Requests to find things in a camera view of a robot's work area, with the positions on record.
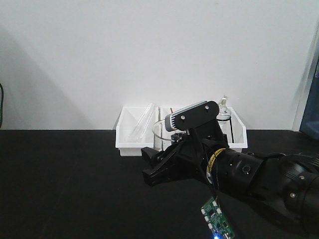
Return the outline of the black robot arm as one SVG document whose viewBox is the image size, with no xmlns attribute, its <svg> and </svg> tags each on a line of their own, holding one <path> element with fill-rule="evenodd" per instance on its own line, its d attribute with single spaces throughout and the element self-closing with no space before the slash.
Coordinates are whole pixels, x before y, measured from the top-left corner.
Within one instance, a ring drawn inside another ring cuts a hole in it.
<svg viewBox="0 0 319 239">
<path fill-rule="evenodd" d="M 319 160 L 283 153 L 240 153 L 213 119 L 190 128 L 164 151 L 145 147 L 146 184 L 195 179 L 213 196 L 224 193 L 285 230 L 319 235 Z"/>
</svg>

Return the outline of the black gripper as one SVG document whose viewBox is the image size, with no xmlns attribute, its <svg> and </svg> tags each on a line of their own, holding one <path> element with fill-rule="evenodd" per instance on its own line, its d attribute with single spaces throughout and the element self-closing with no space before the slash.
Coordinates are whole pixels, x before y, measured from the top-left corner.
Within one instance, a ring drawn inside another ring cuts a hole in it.
<svg viewBox="0 0 319 239">
<path fill-rule="evenodd" d="M 142 171 L 144 182 L 153 187 L 176 180 L 211 180 L 217 157 L 227 149 L 227 141 L 216 119 L 199 127 L 174 130 L 172 144 L 165 151 L 141 149 L 142 159 L 151 169 Z"/>
</svg>

